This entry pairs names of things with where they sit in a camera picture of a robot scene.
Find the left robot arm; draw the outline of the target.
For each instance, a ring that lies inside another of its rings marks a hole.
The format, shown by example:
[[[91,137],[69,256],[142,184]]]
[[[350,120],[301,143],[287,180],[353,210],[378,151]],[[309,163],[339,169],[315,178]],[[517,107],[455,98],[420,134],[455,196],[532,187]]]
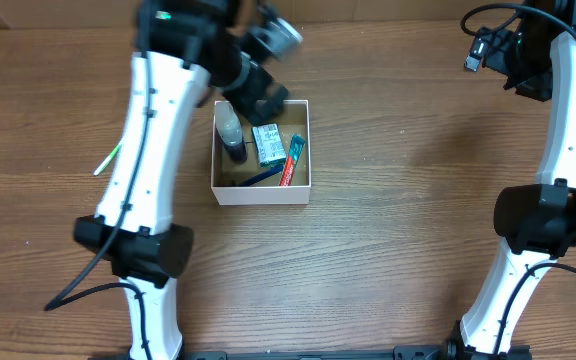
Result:
[[[283,109],[288,92],[264,63],[300,34],[264,2],[261,20],[236,36],[235,1],[146,1],[138,11],[132,84],[121,146],[94,214],[75,240],[110,262],[131,316],[132,359],[179,359],[177,280],[194,235],[173,221],[175,177],[192,116],[209,89],[254,125]]]

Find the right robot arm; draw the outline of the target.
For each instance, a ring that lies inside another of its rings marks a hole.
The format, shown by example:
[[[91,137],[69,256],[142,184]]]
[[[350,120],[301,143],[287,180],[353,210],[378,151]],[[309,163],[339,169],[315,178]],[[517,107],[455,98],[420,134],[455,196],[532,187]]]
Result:
[[[518,95],[552,105],[544,154],[530,185],[498,196],[498,250],[444,359],[527,359],[513,331],[546,273],[576,246],[576,0],[527,1],[494,28],[473,32],[464,66],[492,69]]]

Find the Colgate toothpaste tube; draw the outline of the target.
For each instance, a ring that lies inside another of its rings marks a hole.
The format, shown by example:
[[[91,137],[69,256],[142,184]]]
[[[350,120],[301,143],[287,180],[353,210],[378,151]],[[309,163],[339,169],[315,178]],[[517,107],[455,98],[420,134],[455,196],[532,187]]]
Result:
[[[301,157],[305,144],[305,140],[300,135],[294,134],[292,136],[289,154],[284,164],[284,170],[279,182],[280,187],[287,187],[291,185],[294,173],[296,171],[297,163]]]

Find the clear bottle with black cap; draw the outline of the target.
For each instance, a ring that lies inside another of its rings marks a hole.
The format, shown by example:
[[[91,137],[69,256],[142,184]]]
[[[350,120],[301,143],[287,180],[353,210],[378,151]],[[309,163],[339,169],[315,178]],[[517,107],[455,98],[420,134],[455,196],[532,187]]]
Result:
[[[247,150],[239,117],[229,102],[215,104],[215,127],[230,160],[235,164],[247,161]]]

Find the green white toothbrush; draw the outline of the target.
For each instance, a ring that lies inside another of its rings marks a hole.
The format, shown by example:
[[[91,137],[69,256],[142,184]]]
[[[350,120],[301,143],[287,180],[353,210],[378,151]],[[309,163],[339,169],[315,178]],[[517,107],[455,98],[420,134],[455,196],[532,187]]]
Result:
[[[115,147],[110,151],[110,153],[102,160],[102,162],[97,166],[97,168],[93,171],[94,176],[101,175],[105,169],[109,166],[109,164],[113,161],[117,153],[122,147],[122,141],[119,141]]]

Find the blue disposable razor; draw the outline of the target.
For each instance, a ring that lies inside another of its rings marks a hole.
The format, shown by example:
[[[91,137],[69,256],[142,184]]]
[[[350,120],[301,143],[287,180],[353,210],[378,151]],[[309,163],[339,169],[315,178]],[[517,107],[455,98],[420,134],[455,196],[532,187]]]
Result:
[[[249,178],[243,182],[235,183],[234,181],[232,181],[232,185],[236,186],[236,187],[249,187],[249,186],[257,184],[261,181],[264,181],[264,180],[266,180],[266,179],[268,179],[268,178],[270,178],[276,174],[281,173],[283,171],[283,168],[284,168],[283,165],[277,165],[277,166],[274,166],[274,167],[272,167],[272,168],[270,168],[270,169],[268,169],[268,170],[266,170],[260,174],[255,175],[255,176],[253,176],[253,177],[251,177],[251,178]]]

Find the green white soap box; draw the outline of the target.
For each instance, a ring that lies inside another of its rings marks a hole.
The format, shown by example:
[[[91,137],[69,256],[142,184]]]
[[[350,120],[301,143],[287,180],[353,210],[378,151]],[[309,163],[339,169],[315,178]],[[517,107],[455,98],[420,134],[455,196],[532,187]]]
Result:
[[[252,136],[257,149],[258,163],[262,168],[286,162],[286,151],[276,123],[253,127]]]

